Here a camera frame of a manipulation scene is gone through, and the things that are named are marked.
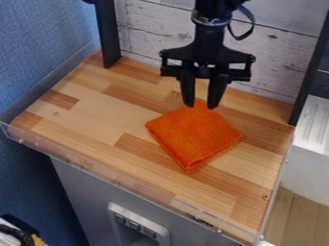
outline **wooden tabletop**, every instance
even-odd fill
[[[206,99],[206,83],[197,81],[196,88],[197,98]],[[105,69],[97,52],[12,122],[25,134],[12,134],[27,141],[35,135],[45,152],[103,177],[112,178],[115,170],[141,184],[122,181],[131,188],[183,212],[198,208],[201,219],[225,233],[255,240],[291,143],[291,105],[228,89],[215,111],[244,135],[243,142],[192,175],[145,129],[147,121],[179,107],[175,79],[126,58]]]

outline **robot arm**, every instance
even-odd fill
[[[195,78],[210,80],[207,101],[209,109],[218,106],[227,85],[232,81],[250,81],[251,64],[256,58],[223,45],[226,27],[236,40],[245,39],[252,33],[253,27],[244,35],[236,37],[230,26],[235,10],[243,12],[254,26],[252,13],[242,5],[245,1],[196,0],[191,17],[196,26],[193,43],[161,51],[162,76],[176,77],[180,81],[183,100],[189,107],[194,105]],[[169,64],[169,59],[181,64]],[[242,63],[244,68],[230,68],[234,63]]]

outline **microfiber towel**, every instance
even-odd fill
[[[146,128],[188,174],[242,139],[201,100],[195,101],[194,108],[181,108],[147,122]]]

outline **floor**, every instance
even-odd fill
[[[265,237],[276,246],[329,245],[329,208],[280,187]]]

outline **transparent plastic barrier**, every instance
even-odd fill
[[[83,57],[79,52],[75,56],[79,56],[80,60]],[[99,179],[102,179],[112,185],[122,188],[128,192],[134,193],[143,197],[153,203],[162,207],[172,210],[192,219],[199,224],[213,230],[215,233],[236,240],[244,245],[258,245],[263,241],[260,234],[253,234],[248,230],[241,228],[235,224],[227,222],[225,219],[217,217],[210,212],[197,208],[186,201],[178,199],[173,195],[167,194],[151,184],[146,184],[140,180],[133,179],[110,166],[97,162],[82,154],[71,151],[70,149],[63,148],[55,142],[49,141],[45,138],[39,137],[34,133],[18,129],[11,125],[11,122],[33,104],[43,93],[51,88],[57,81],[59,81],[65,74],[71,71],[78,63],[75,62],[76,58],[72,57],[60,67],[51,72],[44,80],[34,86],[30,91],[24,94],[20,99],[15,101],[10,108],[0,115],[0,127],[6,137],[33,148],[41,153],[74,166],[84,172],[89,173]],[[271,204],[274,201],[274,193],[271,197]]]
[[[203,209],[199,209],[170,194],[166,194],[151,185],[132,179],[110,166],[105,166],[102,163],[86,158],[81,154],[63,148],[54,142],[50,142],[37,135],[18,129],[5,122],[0,122],[0,126],[6,137],[20,144],[24,144],[51,158],[61,160],[75,168],[89,173],[90,175],[150,200],[162,207],[171,209],[174,212],[186,216],[188,219],[199,222],[199,224],[213,230],[215,233],[222,234],[245,245],[257,244],[262,239],[259,235],[252,234],[251,232],[218,218]]]

